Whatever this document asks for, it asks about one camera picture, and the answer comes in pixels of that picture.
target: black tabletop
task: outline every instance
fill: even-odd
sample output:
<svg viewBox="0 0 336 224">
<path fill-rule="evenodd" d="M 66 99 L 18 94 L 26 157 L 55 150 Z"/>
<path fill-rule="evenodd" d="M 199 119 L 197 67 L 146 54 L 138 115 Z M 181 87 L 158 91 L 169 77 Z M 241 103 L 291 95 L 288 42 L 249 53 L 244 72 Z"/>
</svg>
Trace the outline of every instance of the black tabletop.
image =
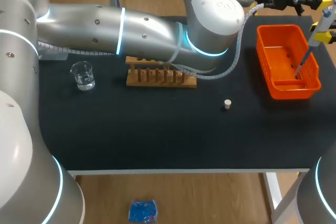
<svg viewBox="0 0 336 224">
<path fill-rule="evenodd" d="M 40 126 L 50 152 L 67 170 L 310 168 L 336 139 L 335 67 L 321 45 L 314 51 L 320 92 L 273 100 L 256 52 L 263 24 L 297 24 L 308 37 L 312 19 L 252 17 L 235 70 L 198 80 L 197 89 L 126 87 L 123 57 L 40 62 Z M 234 52 L 235 43 L 217 72 Z M 96 86 L 88 92 L 69 73 L 80 60 L 93 65 Z M 225 99 L 232 100 L 226 112 Z"/>
</svg>

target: blue object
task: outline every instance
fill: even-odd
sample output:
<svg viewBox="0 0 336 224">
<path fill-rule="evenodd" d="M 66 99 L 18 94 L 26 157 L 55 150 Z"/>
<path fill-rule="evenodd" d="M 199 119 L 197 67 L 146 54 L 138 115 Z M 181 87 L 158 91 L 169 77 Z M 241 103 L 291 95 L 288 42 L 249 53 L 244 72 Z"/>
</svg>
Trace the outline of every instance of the blue object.
<svg viewBox="0 0 336 224">
<path fill-rule="evenodd" d="M 156 222 L 158 216 L 155 200 L 137 201 L 133 200 L 128 220 L 132 222 Z"/>
</svg>

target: robotic arm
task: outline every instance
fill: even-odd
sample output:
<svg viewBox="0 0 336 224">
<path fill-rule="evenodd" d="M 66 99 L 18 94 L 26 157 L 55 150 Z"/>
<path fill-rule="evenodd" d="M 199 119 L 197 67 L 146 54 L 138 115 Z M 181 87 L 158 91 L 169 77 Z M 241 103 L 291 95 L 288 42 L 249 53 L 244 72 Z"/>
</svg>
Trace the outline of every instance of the robotic arm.
<svg viewBox="0 0 336 224">
<path fill-rule="evenodd" d="M 185 26 L 124 8 L 0 0 L 0 111 L 11 119 L 6 120 L 9 127 L 12 119 L 20 124 L 17 134 L 0 125 L 5 142 L 0 160 L 9 166 L 0 182 L 0 193 L 6 192 L 0 198 L 0 223 L 82 223 L 85 213 L 79 186 L 50 155 L 40 133 L 38 41 L 47 47 L 170 62 L 204 73 L 217 66 L 244 25 L 243 7 L 254 1 L 184 0 Z M 278 9 L 295 4 L 257 1 Z M 25 160 L 18 158 L 22 152 L 29 154 L 22 156 Z"/>
</svg>

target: orange basket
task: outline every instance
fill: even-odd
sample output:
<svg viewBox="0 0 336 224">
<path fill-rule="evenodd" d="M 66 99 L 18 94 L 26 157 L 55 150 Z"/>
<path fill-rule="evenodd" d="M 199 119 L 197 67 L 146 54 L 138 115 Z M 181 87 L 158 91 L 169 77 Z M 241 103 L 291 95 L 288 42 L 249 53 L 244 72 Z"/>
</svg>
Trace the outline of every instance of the orange basket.
<svg viewBox="0 0 336 224">
<path fill-rule="evenodd" d="M 257 52 L 271 96 L 308 99 L 321 89 L 319 66 L 311 53 L 295 76 L 308 43 L 297 25 L 264 25 L 257 29 Z"/>
</svg>

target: floor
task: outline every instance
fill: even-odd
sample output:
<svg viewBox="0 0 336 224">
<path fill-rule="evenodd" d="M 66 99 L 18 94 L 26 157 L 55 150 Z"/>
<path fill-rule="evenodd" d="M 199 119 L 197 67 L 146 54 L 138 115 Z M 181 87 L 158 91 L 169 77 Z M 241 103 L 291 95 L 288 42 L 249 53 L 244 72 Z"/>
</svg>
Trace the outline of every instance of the floor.
<svg viewBox="0 0 336 224">
<path fill-rule="evenodd" d="M 109 4 L 109 0 L 50 0 L 53 3 Z M 123 6 L 156 15 L 185 15 L 182 0 L 121 0 Z M 260 15 L 296 15 L 264 9 Z M 321 12 L 306 7 L 304 15 L 318 21 Z M 336 43 L 327 45 L 336 63 Z M 284 195 L 297 175 L 278 173 Z M 85 199 L 85 224 L 128 223 L 132 199 L 155 199 L 158 224 L 270 223 L 264 182 L 260 174 L 117 175 L 77 177 Z M 297 217 L 287 224 L 298 223 Z"/>
</svg>

